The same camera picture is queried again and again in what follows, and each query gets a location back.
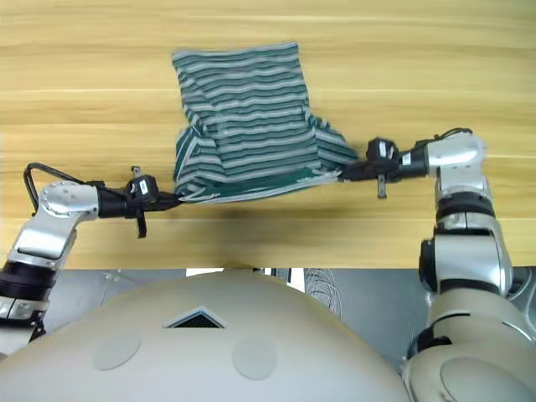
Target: green striped cloth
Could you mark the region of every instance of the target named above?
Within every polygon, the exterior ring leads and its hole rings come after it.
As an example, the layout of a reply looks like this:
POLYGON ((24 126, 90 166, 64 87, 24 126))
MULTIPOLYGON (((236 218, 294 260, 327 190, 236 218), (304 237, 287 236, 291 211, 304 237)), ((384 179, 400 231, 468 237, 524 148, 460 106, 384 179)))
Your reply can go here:
POLYGON ((173 56, 189 121, 175 193, 190 203, 272 197, 336 182, 355 151, 309 110, 298 46, 173 56))

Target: gray floor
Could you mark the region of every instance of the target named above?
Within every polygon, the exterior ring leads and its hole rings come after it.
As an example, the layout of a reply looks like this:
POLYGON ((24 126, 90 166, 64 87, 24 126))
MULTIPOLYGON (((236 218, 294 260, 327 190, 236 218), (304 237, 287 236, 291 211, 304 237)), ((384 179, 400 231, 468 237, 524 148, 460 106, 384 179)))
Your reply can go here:
MULTIPOLYGON (((536 322, 536 271, 515 304, 536 322)), ((425 327, 425 293, 411 270, 333 270, 342 319, 397 369, 411 339, 425 327)), ((185 270, 62 271, 45 318, 47 332, 79 320, 112 297, 154 281, 184 277, 185 270)))

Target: cable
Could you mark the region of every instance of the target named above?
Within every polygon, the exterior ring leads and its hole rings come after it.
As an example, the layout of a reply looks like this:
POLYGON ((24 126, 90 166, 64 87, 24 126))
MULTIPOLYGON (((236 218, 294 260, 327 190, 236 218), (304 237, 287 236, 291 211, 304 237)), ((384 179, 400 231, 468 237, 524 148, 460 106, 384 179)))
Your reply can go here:
POLYGON ((509 295, 509 296, 506 297, 507 300, 513 301, 513 300, 517 299, 519 295, 524 293, 525 290, 527 289, 528 285, 530 284, 530 281, 532 280, 532 278, 533 278, 533 272, 532 272, 532 270, 528 270, 527 279, 524 280, 524 282, 519 287, 519 289, 517 289, 512 295, 509 295))
POLYGON ((445 138, 453 136, 454 134, 458 134, 460 132, 468 132, 472 134, 472 130, 470 128, 462 128, 462 127, 451 128, 450 130, 445 131, 443 134, 435 134, 434 137, 431 139, 417 141, 413 149, 425 147, 431 142, 444 140, 445 138))
POLYGON ((335 286, 335 278, 331 270, 319 268, 307 270, 305 291, 306 294, 313 296, 339 318, 342 318, 341 295, 335 286))
POLYGON ((525 307, 525 312, 524 312, 524 315, 526 317, 525 321, 527 322, 528 326, 534 331, 534 333, 536 333, 536 327, 533 325, 532 321, 530 321, 530 319, 527 317, 528 309, 530 308, 530 305, 534 296, 536 296, 536 283, 534 283, 534 286, 528 296, 527 306, 525 307))
POLYGON ((82 180, 78 178, 74 178, 67 173, 63 173, 58 169, 54 169, 53 167, 47 166, 39 162, 29 163, 28 166, 24 169, 23 180, 24 180, 24 185, 26 186, 26 190, 28 190, 28 195, 30 196, 30 199, 32 200, 32 204, 34 206, 33 208, 35 209, 35 212, 37 212, 39 208, 39 196, 35 188, 34 179, 32 178, 33 169, 48 173, 57 178, 61 178, 62 180, 69 180, 71 182, 75 182, 78 184, 84 184, 82 180))

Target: black cable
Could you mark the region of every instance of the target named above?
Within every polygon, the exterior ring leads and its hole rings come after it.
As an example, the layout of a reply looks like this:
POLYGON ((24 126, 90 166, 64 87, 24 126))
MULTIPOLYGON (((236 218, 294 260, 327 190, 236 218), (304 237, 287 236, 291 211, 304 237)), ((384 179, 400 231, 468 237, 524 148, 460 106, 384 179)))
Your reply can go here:
POLYGON ((60 170, 54 169, 53 167, 50 167, 43 163, 39 163, 39 162, 29 163, 28 166, 24 169, 23 180, 24 180, 24 185, 26 186, 26 189, 28 190, 28 195, 30 196, 30 199, 32 200, 32 204, 34 206, 33 208, 35 209, 35 212, 37 212, 38 207, 39 207, 39 196, 37 194, 37 189, 35 188, 34 179, 32 178, 33 169, 48 173, 57 178, 61 178, 62 180, 69 180, 71 182, 75 182, 78 184, 84 184, 82 180, 78 178, 74 178, 67 173, 63 173, 60 170))
POLYGON ((445 131, 443 134, 435 134, 433 138, 417 141, 413 149, 422 148, 430 144, 431 142, 444 140, 445 138, 453 136, 454 134, 458 134, 459 132, 470 132, 472 134, 472 130, 470 128, 462 128, 462 127, 451 128, 449 131, 445 131))

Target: wood grain surface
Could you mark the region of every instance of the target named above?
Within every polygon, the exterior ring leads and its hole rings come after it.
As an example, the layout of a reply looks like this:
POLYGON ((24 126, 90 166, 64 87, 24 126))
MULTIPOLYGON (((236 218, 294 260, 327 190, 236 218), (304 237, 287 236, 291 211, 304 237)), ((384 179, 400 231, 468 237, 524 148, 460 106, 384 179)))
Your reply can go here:
MULTIPOLYGON (((358 150, 454 126, 488 145, 486 172, 515 265, 536 263, 536 2, 531 0, 12 0, 0 2, 2 250, 40 161, 121 186, 130 166, 171 190, 185 127, 170 54, 296 40, 313 111, 358 150)), ((39 184, 45 177, 39 176, 39 184)), ((67 268, 415 268, 433 182, 333 184, 83 224, 67 268)))

